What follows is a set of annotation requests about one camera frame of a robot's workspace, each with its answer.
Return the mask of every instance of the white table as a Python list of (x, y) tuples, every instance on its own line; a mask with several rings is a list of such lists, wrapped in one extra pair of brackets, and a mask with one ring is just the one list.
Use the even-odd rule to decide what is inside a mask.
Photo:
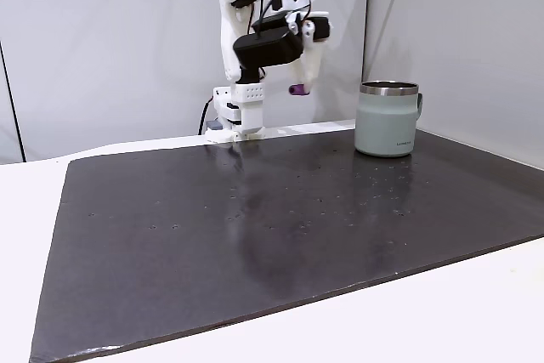
[[(277, 128), (268, 137), (352, 127), (348, 121)], [(201, 136), (135, 142), (0, 167), (0, 361), (28, 361), (68, 163), (205, 143)], [(543, 326), (539, 240), (100, 362), (542, 362)]]

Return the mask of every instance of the purple gripper tip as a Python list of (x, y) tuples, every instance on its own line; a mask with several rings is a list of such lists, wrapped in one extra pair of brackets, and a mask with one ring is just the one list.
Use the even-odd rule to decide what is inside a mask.
[(309, 93), (307, 93), (306, 89), (304, 88), (304, 84), (291, 85), (289, 87), (289, 94), (301, 96), (309, 95)]

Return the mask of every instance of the table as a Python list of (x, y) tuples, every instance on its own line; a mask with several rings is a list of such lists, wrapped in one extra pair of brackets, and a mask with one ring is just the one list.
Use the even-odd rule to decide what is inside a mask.
[[(353, 128), (269, 129), (267, 137)], [(2, 361), (28, 361), (54, 221), (71, 160), (204, 145), (202, 136), (111, 145), (0, 167)], [(125, 354), (144, 361), (541, 361), (544, 240)]]

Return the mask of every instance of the white wall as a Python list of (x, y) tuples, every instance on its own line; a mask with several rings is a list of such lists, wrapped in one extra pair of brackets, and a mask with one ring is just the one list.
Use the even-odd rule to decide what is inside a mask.
[[(290, 97), (289, 70), (269, 69), (268, 127), (354, 117), (366, 0), (316, 7), (335, 28), (321, 87)], [(30, 160), (195, 134), (207, 97), (227, 85), (218, 0), (0, 0), (0, 16)]]
[(22, 162), (22, 157), (0, 55), (0, 165), (17, 162)]
[(390, 4), (369, 0), (365, 77), (419, 82), (421, 128), (544, 167), (544, 0)]

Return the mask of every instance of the mug handle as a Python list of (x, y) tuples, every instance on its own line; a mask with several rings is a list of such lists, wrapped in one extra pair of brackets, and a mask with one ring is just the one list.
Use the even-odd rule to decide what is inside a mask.
[(419, 93), (417, 95), (417, 119), (422, 115), (423, 109), (423, 94)]

